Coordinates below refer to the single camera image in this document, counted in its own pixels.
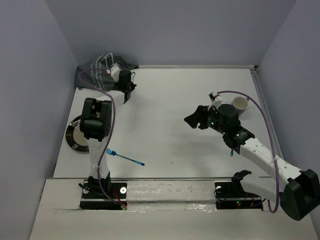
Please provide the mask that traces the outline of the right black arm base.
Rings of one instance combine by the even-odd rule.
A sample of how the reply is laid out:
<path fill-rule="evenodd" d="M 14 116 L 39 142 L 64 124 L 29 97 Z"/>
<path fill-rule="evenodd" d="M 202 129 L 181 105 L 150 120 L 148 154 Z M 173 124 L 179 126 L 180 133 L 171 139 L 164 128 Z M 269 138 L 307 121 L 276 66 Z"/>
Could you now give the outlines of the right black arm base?
<path fill-rule="evenodd" d="M 218 181 L 214 183 L 213 195 L 217 210 L 263 210 L 264 200 L 253 193 L 245 192 L 241 181 L 251 172 L 242 170 L 236 172 L 229 181 Z"/>

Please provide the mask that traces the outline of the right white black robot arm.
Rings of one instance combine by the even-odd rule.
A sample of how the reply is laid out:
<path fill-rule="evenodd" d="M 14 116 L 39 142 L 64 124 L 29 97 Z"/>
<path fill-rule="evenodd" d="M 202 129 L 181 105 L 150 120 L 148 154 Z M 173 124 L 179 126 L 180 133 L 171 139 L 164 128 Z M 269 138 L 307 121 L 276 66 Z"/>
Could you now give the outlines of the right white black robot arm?
<path fill-rule="evenodd" d="M 279 204 L 291 219 L 300 221 L 320 205 L 317 173 L 311 169 L 303 171 L 273 156 L 253 133 L 241 126 L 232 105 L 222 104 L 213 109 L 200 105 L 184 121 L 193 129 L 211 128 L 219 132 L 231 150 L 252 161 L 274 181 L 279 181 Z"/>

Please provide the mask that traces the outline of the grey striped cloth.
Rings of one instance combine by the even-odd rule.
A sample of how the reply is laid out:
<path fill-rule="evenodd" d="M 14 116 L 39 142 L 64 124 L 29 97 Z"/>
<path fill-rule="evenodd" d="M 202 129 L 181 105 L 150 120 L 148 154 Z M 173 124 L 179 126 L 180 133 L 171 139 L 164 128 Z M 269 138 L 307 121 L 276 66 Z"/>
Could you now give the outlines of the grey striped cloth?
<path fill-rule="evenodd" d="M 138 63 L 128 61 L 122 56 L 113 53 L 102 53 L 84 64 L 76 67 L 74 86 L 76 88 L 113 90 L 115 80 L 111 76 L 111 67 L 118 65 L 120 70 L 135 70 Z"/>

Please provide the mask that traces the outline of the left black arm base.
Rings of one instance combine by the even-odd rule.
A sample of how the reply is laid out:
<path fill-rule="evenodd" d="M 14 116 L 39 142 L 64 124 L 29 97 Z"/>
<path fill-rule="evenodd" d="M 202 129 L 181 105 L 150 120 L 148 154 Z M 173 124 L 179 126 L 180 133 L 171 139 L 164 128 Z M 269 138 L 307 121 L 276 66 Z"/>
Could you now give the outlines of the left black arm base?
<path fill-rule="evenodd" d="M 81 210 L 127 210 L 128 184 L 126 182 L 111 182 L 110 188 L 104 190 L 108 197 L 101 191 L 98 182 L 91 187 L 88 180 L 85 179 L 83 183 L 79 183 L 78 186 L 81 188 L 79 202 L 79 208 Z"/>

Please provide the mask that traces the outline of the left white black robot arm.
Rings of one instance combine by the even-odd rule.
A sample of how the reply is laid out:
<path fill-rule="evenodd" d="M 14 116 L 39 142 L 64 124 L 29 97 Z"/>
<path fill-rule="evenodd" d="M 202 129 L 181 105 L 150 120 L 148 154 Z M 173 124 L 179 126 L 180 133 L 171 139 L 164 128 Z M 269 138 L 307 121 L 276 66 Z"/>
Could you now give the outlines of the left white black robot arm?
<path fill-rule="evenodd" d="M 130 70 L 121 70 L 111 89 L 101 89 L 101 96 L 87 97 L 83 103 L 79 129 L 88 144 L 88 188 L 101 198 L 108 196 L 111 191 L 107 148 L 114 131 L 116 107 L 125 104 L 136 87 L 132 74 Z"/>

